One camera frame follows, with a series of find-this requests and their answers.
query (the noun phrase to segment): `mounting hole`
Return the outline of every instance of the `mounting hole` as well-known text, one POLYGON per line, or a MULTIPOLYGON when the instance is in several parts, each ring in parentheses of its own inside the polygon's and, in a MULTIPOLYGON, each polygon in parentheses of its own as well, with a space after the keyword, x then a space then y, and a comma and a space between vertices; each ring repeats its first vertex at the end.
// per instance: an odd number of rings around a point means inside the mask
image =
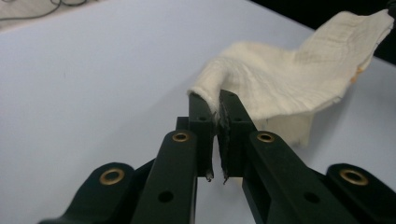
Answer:
POLYGON ((340 176, 343 177, 343 179, 345 179, 347 182, 354 185, 366 186, 369 184, 367 177, 355 170, 342 169, 340 171, 340 176))
POLYGON ((173 200, 174 195, 171 191, 163 191, 158 195, 158 201, 162 203, 169 203, 173 200))
POLYGON ((189 140, 189 135, 186 134, 186 133, 175 133, 175 134, 172 136, 172 139, 173 139, 175 142, 186 142, 186 141, 189 140))
POLYGON ((125 177, 125 173, 119 168, 111 168, 104 171, 99 181, 103 185, 114 185, 119 183, 125 177))
POLYGON ((316 195, 312 192, 306 192, 304 194, 304 197, 307 201, 309 201, 311 203, 319 203, 320 202, 320 198, 318 197, 318 195, 316 195))
POLYGON ((275 138, 269 133, 259 133, 257 139, 264 143, 272 143, 275 141, 275 138))

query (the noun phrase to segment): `white table surface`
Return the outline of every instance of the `white table surface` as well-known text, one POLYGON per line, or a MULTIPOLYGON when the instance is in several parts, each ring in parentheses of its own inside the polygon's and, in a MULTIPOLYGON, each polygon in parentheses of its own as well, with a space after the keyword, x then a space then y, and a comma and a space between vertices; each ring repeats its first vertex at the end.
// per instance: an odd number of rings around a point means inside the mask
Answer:
MULTIPOLYGON (((235 41, 297 48, 312 31, 243 0, 112 0, 0 34, 0 223, 60 216, 97 167, 153 159, 205 62, 235 41)), ((396 67, 374 59, 295 149, 396 189, 396 67)), ((235 181, 199 180, 196 223, 254 223, 235 181)))

